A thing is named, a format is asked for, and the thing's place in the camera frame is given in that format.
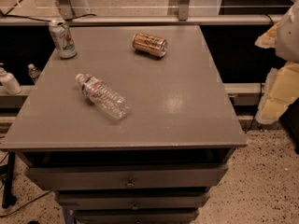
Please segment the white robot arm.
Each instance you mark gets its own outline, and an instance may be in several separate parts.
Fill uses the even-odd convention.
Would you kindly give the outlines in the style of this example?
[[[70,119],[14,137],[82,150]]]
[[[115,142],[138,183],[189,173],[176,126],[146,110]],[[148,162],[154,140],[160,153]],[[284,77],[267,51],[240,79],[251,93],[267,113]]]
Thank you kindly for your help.
[[[289,8],[280,22],[273,25],[255,41],[259,48],[274,48],[286,63],[271,68],[258,105],[256,120],[272,124],[299,98],[299,0]]]

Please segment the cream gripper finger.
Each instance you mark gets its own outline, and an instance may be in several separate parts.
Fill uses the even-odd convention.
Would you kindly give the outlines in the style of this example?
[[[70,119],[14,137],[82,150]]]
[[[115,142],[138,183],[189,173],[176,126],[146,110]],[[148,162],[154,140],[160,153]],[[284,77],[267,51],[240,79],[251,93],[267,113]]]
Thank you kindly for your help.
[[[264,34],[260,35],[254,45],[262,49],[270,49],[276,46],[278,23],[274,24]]]
[[[299,98],[299,63],[286,62],[280,68],[271,68],[258,105],[256,120],[272,124]]]

